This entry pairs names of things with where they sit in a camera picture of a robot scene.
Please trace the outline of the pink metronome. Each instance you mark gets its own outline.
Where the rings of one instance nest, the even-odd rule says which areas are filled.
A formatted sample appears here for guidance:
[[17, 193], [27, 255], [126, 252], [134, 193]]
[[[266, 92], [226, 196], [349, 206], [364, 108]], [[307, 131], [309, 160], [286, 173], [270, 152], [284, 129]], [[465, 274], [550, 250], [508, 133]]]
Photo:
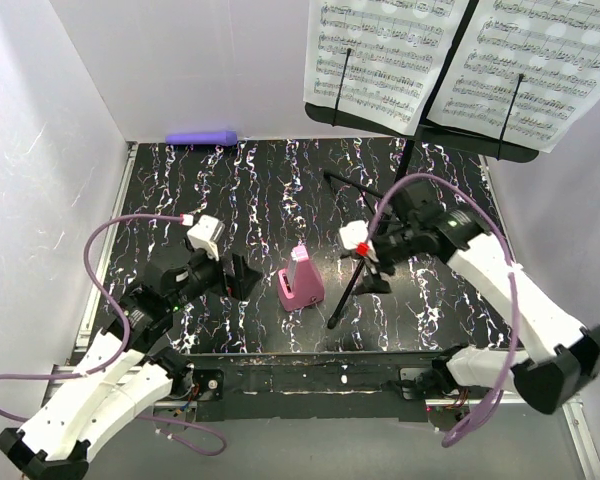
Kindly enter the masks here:
[[277, 292], [287, 312], [314, 306], [324, 300], [323, 280], [305, 245], [295, 246], [286, 267], [277, 272]]

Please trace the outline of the white sheet music page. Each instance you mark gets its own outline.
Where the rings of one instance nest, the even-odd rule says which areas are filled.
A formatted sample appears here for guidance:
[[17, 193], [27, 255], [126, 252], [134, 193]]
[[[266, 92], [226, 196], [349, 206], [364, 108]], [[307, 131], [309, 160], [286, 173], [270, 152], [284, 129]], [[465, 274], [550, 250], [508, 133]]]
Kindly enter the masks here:
[[549, 153], [600, 100], [600, 1], [481, 1], [429, 111]]
[[468, 8], [465, 1], [312, 1], [307, 104], [416, 131]]

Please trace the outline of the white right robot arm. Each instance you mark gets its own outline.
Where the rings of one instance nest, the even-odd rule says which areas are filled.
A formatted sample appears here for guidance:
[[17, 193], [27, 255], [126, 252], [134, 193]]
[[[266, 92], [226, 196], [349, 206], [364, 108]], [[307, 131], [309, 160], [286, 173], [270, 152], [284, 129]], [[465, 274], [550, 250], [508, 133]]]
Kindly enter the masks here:
[[[432, 364], [434, 389], [455, 397], [466, 387], [519, 395], [538, 412], [551, 414], [600, 374], [600, 325], [585, 326], [551, 300], [514, 262], [506, 239], [468, 196], [445, 208], [430, 187], [444, 180], [408, 175], [381, 198], [371, 221], [342, 227], [342, 246], [366, 258], [375, 272], [426, 253], [438, 258], [473, 288], [509, 325], [507, 351], [454, 347]], [[398, 229], [378, 232], [389, 212]]]

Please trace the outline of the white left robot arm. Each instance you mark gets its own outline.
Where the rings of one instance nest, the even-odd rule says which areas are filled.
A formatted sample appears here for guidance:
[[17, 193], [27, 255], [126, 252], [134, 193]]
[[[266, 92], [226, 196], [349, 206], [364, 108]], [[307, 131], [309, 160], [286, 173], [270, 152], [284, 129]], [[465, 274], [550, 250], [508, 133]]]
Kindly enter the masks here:
[[21, 426], [0, 433], [0, 451], [29, 479], [81, 479], [99, 450], [155, 402], [195, 400], [208, 381], [221, 381], [220, 372], [200, 376], [174, 349], [153, 347], [174, 314], [203, 294], [248, 298], [261, 272], [241, 255], [233, 255], [232, 267], [226, 272], [202, 250], [149, 262], [118, 302], [128, 323], [102, 328], [74, 378]]

